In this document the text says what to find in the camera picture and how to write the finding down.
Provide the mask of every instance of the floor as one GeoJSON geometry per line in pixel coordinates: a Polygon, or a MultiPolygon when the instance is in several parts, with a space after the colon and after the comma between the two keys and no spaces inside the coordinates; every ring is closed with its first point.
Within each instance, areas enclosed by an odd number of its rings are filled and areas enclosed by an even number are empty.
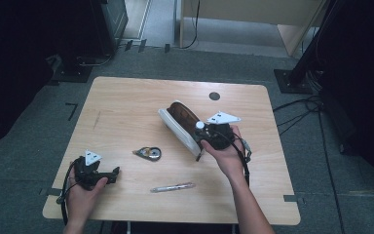
{"type": "MultiPolygon", "coordinates": [[[[179,0],[127,0],[129,24],[124,41],[134,44],[146,40],[146,46],[164,47],[170,44],[179,48],[179,0]]],[[[195,19],[185,19],[183,46],[188,46],[195,37],[195,19]]],[[[317,32],[312,28],[293,55],[300,58],[317,32]]],[[[274,24],[237,22],[217,19],[200,19],[197,40],[189,50],[221,52],[230,54],[289,57],[274,24]]]]}

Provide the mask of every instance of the wrist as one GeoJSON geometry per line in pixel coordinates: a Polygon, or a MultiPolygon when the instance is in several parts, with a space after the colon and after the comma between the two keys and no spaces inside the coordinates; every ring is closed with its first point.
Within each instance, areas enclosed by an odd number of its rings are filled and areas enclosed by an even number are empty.
{"type": "Polygon", "coordinates": [[[69,220],[63,229],[63,234],[81,234],[84,233],[84,221],[69,220]]]}
{"type": "Polygon", "coordinates": [[[233,188],[247,186],[247,182],[245,181],[244,175],[242,173],[228,175],[227,178],[229,179],[230,185],[233,188]]]}

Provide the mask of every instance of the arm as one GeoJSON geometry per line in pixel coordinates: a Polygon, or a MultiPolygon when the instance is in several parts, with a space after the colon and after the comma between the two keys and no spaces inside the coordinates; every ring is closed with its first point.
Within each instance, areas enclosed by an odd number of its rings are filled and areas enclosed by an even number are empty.
{"type": "MultiPolygon", "coordinates": [[[[231,128],[236,135],[240,136],[237,126],[231,126],[231,128]]],[[[236,139],[234,144],[243,152],[243,145],[239,139],[236,139]]],[[[245,182],[243,165],[236,149],[229,146],[224,150],[215,150],[205,140],[202,140],[202,145],[216,159],[220,170],[229,179],[241,233],[275,233],[245,182]]]]}
{"type": "Polygon", "coordinates": [[[78,234],[84,232],[87,219],[94,210],[96,200],[108,181],[104,177],[98,181],[92,191],[85,190],[79,184],[75,184],[75,171],[72,168],[69,174],[70,185],[73,186],[66,197],[66,207],[68,209],[68,223],[63,229],[64,234],[78,234]]]}

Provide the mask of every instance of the gray carpet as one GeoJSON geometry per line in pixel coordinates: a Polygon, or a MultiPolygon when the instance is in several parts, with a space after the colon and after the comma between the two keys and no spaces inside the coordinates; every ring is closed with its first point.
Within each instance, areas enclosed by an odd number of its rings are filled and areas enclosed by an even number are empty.
{"type": "MultiPolygon", "coordinates": [[[[306,95],[281,94],[273,69],[291,69],[292,58],[137,47],[93,68],[86,84],[44,87],[0,140],[0,233],[60,233],[61,220],[45,219],[41,188],[52,185],[91,83],[96,76],[136,77],[223,83],[261,84],[273,107],[306,95]],[[72,105],[78,104],[72,115],[72,105]]],[[[305,112],[296,104],[275,113],[282,123],[305,112]]],[[[323,150],[318,115],[312,113],[281,136],[286,162],[302,220],[296,226],[274,226],[278,233],[374,233],[374,169],[360,157],[339,154],[338,140],[326,113],[321,114],[329,165],[339,211],[323,150]]],[[[280,132],[286,126],[279,127],[280,132]]],[[[108,233],[106,223],[103,233],[108,233]]],[[[90,221],[96,233],[100,221],[90,221]]]]}

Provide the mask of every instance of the white tag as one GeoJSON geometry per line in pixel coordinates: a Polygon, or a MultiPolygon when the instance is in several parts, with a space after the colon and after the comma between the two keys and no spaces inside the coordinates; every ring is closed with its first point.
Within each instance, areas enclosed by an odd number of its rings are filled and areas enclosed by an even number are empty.
{"type": "Polygon", "coordinates": [[[102,157],[96,153],[91,152],[90,150],[85,151],[85,165],[89,166],[96,161],[99,161],[102,157]]]}
{"type": "Polygon", "coordinates": [[[242,119],[233,115],[226,114],[224,112],[218,111],[217,114],[213,115],[211,118],[207,119],[210,124],[229,124],[234,122],[239,122],[242,119]]]}

